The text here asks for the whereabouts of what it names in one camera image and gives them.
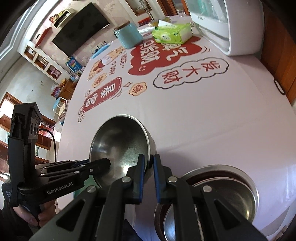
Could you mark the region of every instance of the human hand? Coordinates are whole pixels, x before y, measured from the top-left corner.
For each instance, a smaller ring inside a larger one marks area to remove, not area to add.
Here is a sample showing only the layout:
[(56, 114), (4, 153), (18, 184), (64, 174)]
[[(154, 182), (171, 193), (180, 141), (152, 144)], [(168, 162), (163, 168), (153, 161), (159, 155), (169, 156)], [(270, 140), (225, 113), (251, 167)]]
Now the human hand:
[(52, 200), (50, 202), (43, 204), (45, 210), (38, 215), (39, 223), (33, 217), (33, 215), (29, 213), (23, 206), (19, 205), (18, 207), (14, 207), (13, 210), (19, 217), (21, 217), (27, 223), (33, 226), (38, 226), (39, 224), (40, 227), (43, 227), (45, 224), (48, 223), (49, 220), (51, 220), (56, 215), (54, 203), (55, 200)]

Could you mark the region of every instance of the cup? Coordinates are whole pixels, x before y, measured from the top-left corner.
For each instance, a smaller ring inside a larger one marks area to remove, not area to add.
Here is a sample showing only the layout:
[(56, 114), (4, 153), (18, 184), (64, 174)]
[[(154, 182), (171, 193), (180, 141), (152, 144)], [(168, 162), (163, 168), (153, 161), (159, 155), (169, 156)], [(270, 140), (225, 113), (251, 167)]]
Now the cup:
[(129, 21), (115, 28), (114, 33), (126, 49), (135, 47), (143, 40), (137, 27)]

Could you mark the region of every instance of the black sleeve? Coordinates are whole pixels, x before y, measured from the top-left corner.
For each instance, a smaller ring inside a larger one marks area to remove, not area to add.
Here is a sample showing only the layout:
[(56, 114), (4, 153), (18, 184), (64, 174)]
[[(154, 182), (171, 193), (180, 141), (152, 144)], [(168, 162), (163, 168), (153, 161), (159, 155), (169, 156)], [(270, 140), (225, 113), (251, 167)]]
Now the black sleeve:
[(33, 235), (28, 223), (20, 218), (7, 202), (4, 202), (3, 210), (0, 211), (0, 229), (1, 237), (7, 236), (3, 239), (7, 241), (28, 241)]

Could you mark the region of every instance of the green object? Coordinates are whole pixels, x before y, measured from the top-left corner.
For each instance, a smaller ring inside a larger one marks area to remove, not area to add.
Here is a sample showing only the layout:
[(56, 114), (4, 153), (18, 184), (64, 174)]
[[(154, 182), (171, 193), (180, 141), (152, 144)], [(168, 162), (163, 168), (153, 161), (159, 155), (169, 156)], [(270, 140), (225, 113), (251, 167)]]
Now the green object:
[(95, 180), (94, 180), (94, 178), (93, 178), (92, 175), (90, 175), (90, 176), (88, 177), (88, 179), (86, 179), (86, 180), (84, 181), (84, 187), (83, 187), (83, 188), (80, 188), (80, 189), (78, 189), (78, 190), (76, 190), (76, 191), (74, 192), (74, 198), (76, 198), (80, 193), (82, 193), (82, 191), (84, 191), (84, 190), (85, 190), (87, 187), (89, 187), (89, 186), (96, 186), (96, 187), (99, 188), (99, 186), (98, 186), (97, 183), (95, 182)]
[(189, 23), (161, 26), (152, 32), (157, 43), (183, 44), (192, 37)]

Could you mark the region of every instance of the white appliance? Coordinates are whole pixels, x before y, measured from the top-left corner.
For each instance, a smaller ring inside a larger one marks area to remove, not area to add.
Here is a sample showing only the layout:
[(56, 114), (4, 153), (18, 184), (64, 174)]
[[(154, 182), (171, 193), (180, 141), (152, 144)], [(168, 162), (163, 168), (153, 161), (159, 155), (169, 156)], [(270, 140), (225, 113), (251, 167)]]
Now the white appliance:
[(261, 48), (264, 18), (259, 0), (186, 0), (197, 29), (224, 54), (254, 54)]

